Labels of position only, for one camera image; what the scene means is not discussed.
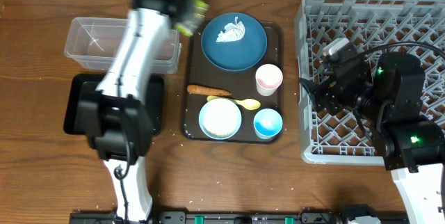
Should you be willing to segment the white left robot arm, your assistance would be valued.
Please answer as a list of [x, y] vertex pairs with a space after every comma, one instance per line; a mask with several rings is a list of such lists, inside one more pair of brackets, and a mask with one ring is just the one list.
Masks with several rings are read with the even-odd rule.
[[202, 0], [133, 0], [112, 66], [92, 92], [80, 96], [76, 118], [89, 146], [111, 174], [118, 207], [109, 214], [82, 214], [87, 223], [146, 223], [152, 209], [145, 155], [154, 127], [145, 102], [152, 62], [171, 29], [187, 36], [208, 8]]

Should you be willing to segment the light blue rice bowl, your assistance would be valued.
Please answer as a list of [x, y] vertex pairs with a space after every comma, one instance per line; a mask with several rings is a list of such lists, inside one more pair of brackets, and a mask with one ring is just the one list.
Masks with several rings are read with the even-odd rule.
[[201, 108], [198, 123], [209, 138], [225, 140], [240, 129], [241, 110], [228, 99], [213, 99]]

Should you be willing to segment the white tissue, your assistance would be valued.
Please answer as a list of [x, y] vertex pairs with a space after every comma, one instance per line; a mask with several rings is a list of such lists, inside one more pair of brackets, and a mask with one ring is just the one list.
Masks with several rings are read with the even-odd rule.
[[245, 26], [242, 21], [238, 20], [238, 17], [234, 18], [234, 23], [228, 23], [224, 27], [224, 31], [221, 31], [216, 42], [235, 42], [241, 40], [245, 35]]

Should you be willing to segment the orange carrot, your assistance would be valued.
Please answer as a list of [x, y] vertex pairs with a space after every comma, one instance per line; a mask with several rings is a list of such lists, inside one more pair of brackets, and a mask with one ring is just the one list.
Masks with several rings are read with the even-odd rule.
[[218, 88], [210, 88], [206, 86], [199, 86], [199, 85], [188, 85], [187, 91], [190, 94], [195, 95], [207, 95], [207, 96], [230, 96], [231, 93], [227, 90], [222, 90]]

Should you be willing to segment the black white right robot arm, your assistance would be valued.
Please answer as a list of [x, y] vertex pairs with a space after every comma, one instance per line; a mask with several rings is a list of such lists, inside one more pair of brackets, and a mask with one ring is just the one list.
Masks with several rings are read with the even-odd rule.
[[426, 74], [411, 54], [388, 51], [374, 69], [352, 45], [329, 54], [327, 79], [300, 79], [318, 112], [350, 110], [370, 122], [365, 136], [383, 158], [411, 223], [444, 222], [444, 133], [421, 115]]

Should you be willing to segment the pink cup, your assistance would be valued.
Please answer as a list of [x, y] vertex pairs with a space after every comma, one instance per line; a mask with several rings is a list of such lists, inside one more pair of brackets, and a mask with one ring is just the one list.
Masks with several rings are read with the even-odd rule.
[[255, 82], [260, 95], [271, 96], [283, 82], [282, 71], [273, 64], [262, 65], [255, 73]]

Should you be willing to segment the green snack wrapper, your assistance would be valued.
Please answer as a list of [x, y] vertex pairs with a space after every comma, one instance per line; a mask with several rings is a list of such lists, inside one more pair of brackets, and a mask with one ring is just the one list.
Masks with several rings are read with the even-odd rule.
[[191, 0], [185, 12], [179, 16], [179, 21], [175, 22], [174, 29], [191, 37], [201, 27], [208, 9], [209, 5], [203, 0]]

